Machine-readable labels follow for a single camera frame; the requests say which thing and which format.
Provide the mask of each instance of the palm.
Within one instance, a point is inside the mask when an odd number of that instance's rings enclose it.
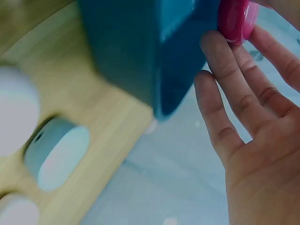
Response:
[[[288,141],[274,141],[275,135],[286,137],[278,132],[280,127],[274,126],[277,125],[270,124],[264,128],[264,134],[259,134],[258,139],[265,141],[254,140],[238,150],[228,163],[226,183],[233,225],[299,223],[300,143],[289,146]],[[297,138],[295,133],[287,140]]]
[[[296,56],[259,27],[251,42],[288,84],[300,90]],[[225,167],[231,224],[299,224],[300,109],[276,90],[242,46],[230,48],[212,31],[202,38],[202,50],[214,75],[202,71],[195,89]],[[252,142],[245,144],[229,121],[216,80]]]

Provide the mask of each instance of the wooden base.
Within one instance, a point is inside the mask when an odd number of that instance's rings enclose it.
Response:
[[[2,5],[14,1],[2,0],[0,13],[6,10]],[[33,10],[35,20],[22,18],[22,13],[29,15],[27,10],[31,12],[35,3],[46,1],[57,4],[56,9],[69,2],[29,0],[22,5],[21,0],[17,8],[20,18],[0,18],[0,28],[17,30],[12,39],[1,32],[0,61],[16,64],[36,84],[41,95],[41,124],[53,115],[64,115],[90,129],[91,144],[69,180],[51,193],[39,190],[23,165],[24,147],[10,157],[0,158],[0,192],[4,195],[17,191],[33,200],[41,211],[41,225],[75,225],[150,124],[152,110],[97,74],[76,3],[49,18],[55,7]],[[13,26],[12,19],[19,19],[20,25]]]

